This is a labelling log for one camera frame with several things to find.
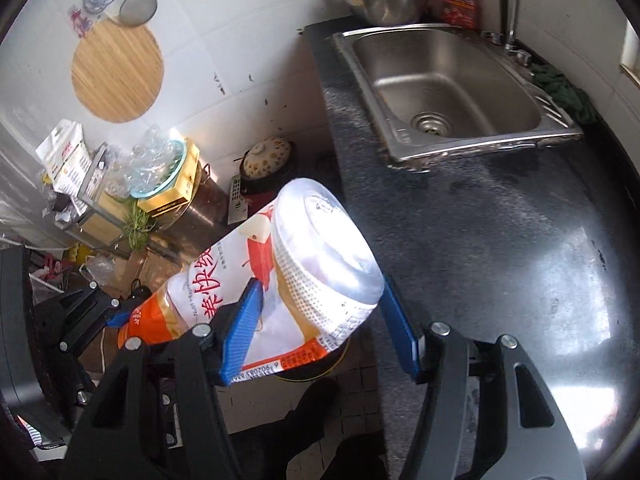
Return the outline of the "stainless steel sink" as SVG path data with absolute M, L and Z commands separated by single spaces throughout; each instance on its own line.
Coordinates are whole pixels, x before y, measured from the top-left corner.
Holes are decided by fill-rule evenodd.
M 582 137 L 524 67 L 474 32 L 414 24 L 339 32 L 332 40 L 398 164 Z

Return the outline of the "steel stock pot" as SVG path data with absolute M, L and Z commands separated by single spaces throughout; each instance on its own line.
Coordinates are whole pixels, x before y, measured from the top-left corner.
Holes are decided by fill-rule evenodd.
M 149 238 L 149 248 L 175 262 L 191 262 L 231 231 L 229 197 L 209 165 L 198 164 L 195 183 L 190 202 L 157 217 Z

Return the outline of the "clay pot with lid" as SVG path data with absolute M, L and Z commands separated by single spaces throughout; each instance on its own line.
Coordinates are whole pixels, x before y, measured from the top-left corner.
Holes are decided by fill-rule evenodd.
M 250 148 L 240 163 L 241 194 L 278 192 L 297 174 L 298 154 L 294 142 L 272 136 Z

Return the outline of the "yellow box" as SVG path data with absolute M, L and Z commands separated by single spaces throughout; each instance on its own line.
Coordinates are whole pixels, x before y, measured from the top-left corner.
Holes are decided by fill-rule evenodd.
M 178 164 L 154 190 L 139 192 L 131 190 L 130 195 L 138 201 L 138 206 L 151 217 L 166 214 L 187 205 L 196 189 L 196 177 L 200 166 L 200 150 L 189 139 L 172 139 L 181 148 Z

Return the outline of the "mesh strainer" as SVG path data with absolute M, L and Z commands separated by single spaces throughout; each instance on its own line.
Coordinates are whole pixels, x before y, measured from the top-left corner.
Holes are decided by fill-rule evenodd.
M 139 27 L 151 21 L 157 9 L 157 0 L 114 0 L 106 14 L 118 26 Z

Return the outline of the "steel mixing bowl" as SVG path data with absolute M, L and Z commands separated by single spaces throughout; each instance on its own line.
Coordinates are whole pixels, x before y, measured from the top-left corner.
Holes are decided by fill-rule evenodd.
M 338 0 L 348 6 L 358 20 L 371 26 L 390 27 L 416 24 L 430 0 Z

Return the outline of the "round wooden board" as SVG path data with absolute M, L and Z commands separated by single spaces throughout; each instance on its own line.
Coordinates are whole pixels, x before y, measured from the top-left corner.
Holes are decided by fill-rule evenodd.
M 70 76 L 77 99 L 91 114 L 123 124 L 140 118 L 155 103 L 164 59 L 146 26 L 104 20 L 79 41 Z

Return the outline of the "orange plastic drink bottle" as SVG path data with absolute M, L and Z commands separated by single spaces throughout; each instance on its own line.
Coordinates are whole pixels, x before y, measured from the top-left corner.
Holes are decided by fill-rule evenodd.
M 321 183 L 298 178 L 168 278 L 132 311 L 118 341 L 164 344 L 212 324 L 251 278 L 262 283 L 264 307 L 232 382 L 278 374 L 340 348 L 384 289 L 378 263 L 340 201 Z

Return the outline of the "clear plastic bag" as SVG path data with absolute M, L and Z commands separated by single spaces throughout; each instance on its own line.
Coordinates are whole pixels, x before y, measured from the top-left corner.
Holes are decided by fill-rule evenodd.
M 186 157 L 186 141 L 157 126 L 143 135 L 129 152 L 110 144 L 106 150 L 104 190 L 119 200 L 145 200 L 176 177 Z

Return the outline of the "dark green cloth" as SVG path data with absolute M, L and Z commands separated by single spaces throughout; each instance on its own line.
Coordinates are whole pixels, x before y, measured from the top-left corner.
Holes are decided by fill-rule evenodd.
M 530 71 L 533 83 L 579 125 L 593 124 L 597 120 L 597 111 L 587 92 L 574 86 L 560 70 L 549 64 L 533 64 Z

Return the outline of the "chrome faucet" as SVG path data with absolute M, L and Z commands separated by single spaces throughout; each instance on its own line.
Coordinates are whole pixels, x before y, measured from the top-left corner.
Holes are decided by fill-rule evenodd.
M 527 68 L 532 62 L 532 55 L 520 48 L 516 39 L 518 17 L 520 16 L 520 0 L 498 0 L 498 5 L 500 30 L 498 32 L 490 32 L 488 38 L 496 46 L 501 46 L 504 54 L 513 63 Z

